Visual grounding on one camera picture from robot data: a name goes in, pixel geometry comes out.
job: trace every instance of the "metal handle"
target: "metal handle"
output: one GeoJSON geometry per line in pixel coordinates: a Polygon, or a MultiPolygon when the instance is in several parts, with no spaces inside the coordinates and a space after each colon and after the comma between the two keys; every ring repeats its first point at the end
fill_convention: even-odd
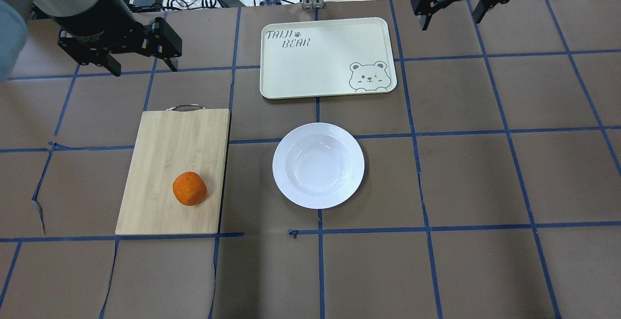
{"type": "Polygon", "coordinates": [[[198,104],[181,104],[176,107],[169,107],[166,111],[194,111],[199,109],[206,109],[206,107],[199,106],[198,104]]]}

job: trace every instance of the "wooden cutting board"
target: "wooden cutting board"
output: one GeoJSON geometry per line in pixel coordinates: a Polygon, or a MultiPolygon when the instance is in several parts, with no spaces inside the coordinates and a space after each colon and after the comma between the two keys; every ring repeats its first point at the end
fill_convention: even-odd
{"type": "Polygon", "coordinates": [[[142,113],[117,235],[217,233],[229,121],[228,109],[142,113]],[[186,171],[198,173],[208,189],[196,206],[173,195],[173,181],[186,171]]]}

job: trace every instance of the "gray sleeve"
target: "gray sleeve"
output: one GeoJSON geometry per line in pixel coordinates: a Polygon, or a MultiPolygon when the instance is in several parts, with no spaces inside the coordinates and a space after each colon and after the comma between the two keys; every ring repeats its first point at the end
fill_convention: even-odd
{"type": "Polygon", "coordinates": [[[0,0],[0,82],[4,82],[11,73],[28,37],[24,19],[0,0]]]}

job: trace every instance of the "white bowl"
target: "white bowl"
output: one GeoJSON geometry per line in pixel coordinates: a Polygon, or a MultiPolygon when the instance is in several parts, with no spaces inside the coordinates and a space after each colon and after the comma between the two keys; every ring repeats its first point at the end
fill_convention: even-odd
{"type": "Polygon", "coordinates": [[[364,156],[348,131],[313,122],[281,140],[272,171],[280,191],[295,204],[330,208],[350,198],[360,186],[364,156]]]}

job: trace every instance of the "orange object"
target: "orange object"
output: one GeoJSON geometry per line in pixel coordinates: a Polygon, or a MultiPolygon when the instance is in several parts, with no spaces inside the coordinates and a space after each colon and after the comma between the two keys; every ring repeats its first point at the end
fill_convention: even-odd
{"type": "Polygon", "coordinates": [[[200,204],[207,197],[207,187],[195,172],[184,172],[173,182],[175,198],[186,206],[200,204]]]}

